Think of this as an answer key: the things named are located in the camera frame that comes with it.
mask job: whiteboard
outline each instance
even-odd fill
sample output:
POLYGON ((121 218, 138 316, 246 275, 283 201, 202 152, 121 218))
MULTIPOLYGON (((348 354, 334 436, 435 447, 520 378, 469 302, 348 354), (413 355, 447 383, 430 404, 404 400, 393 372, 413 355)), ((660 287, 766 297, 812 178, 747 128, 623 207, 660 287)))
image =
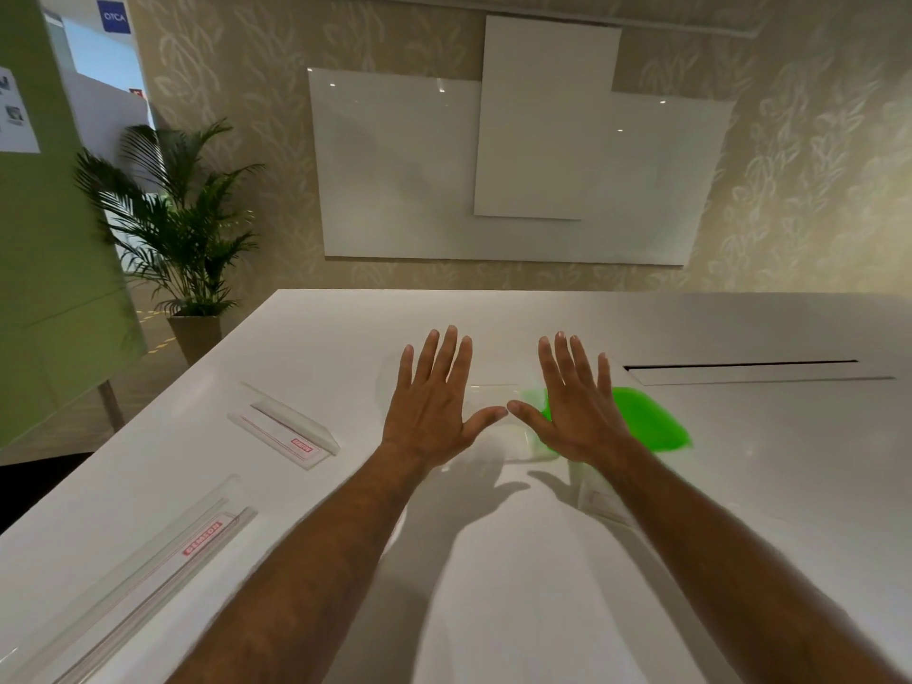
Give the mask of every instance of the whiteboard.
POLYGON ((620 39, 618 28, 488 17, 477 215, 583 217, 620 39))
POLYGON ((583 219, 480 217, 480 82, 309 78, 326 256, 685 264, 732 112, 611 93, 583 219))

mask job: patterned wallpaper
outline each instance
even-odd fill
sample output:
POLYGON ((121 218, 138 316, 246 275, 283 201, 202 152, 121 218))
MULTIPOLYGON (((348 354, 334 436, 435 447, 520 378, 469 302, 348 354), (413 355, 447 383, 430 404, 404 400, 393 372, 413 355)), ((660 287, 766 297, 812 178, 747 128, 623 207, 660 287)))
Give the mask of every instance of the patterned wallpaper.
POLYGON ((169 125, 227 116, 214 165, 261 248, 234 274, 245 312, 280 287, 553 290, 912 289, 912 0, 498 0, 762 26, 755 41, 627 29, 614 89, 736 97, 684 268, 325 259, 306 68, 480 79, 485 15, 366 0, 130 0, 169 125))

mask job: palm plant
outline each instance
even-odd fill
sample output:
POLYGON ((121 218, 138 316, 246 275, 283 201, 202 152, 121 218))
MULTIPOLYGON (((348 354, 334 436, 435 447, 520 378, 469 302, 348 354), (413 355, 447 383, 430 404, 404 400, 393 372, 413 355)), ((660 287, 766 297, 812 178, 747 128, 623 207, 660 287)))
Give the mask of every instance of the palm plant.
POLYGON ((231 209, 229 200, 234 183, 263 164, 231 172, 205 172, 200 164, 207 142, 231 129, 224 120, 198 132, 135 125, 122 141, 129 171, 86 149, 76 160, 76 183, 127 273, 152 281, 153 295, 165 290, 171 297, 158 307, 172 315, 217 316, 236 305, 224 272, 257 247, 253 232, 236 231, 251 212, 231 209))

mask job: table surface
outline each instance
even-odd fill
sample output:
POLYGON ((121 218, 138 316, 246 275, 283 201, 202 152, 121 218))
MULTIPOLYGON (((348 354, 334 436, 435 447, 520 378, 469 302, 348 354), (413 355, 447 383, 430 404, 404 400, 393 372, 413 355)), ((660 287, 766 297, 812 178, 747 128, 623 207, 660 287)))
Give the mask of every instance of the table surface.
MULTIPOLYGON (((93 679, 164 681, 376 447, 402 346, 448 323, 473 337, 474 384, 541 386, 536 340, 557 330, 607 350, 616 386, 690 432, 667 464, 912 670, 912 306, 861 294, 279 291, 0 536, 0 656, 236 473, 259 516, 93 679), (642 387, 620 368, 827 359, 897 379, 642 387), (229 422, 252 400, 240 382, 326 425, 339 455, 304 471, 229 422)), ((573 508, 576 471, 504 465, 500 447, 480 441, 416 494, 329 681, 604 680, 627 654, 650 682, 734 680, 633 534, 573 508)))

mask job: floor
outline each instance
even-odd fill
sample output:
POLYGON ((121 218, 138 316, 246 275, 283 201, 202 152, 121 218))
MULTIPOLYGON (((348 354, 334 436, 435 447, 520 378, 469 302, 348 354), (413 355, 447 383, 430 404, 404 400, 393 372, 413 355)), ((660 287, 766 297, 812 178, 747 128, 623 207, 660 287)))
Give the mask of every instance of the floor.
MULTIPOLYGON (((155 309, 152 289, 131 286, 133 305, 146 335, 149 353, 111 378, 111 386, 129 421, 187 369, 164 312, 155 309)), ((95 451, 113 434, 96 389, 53 414, 29 434, 0 448, 0 465, 95 451)))

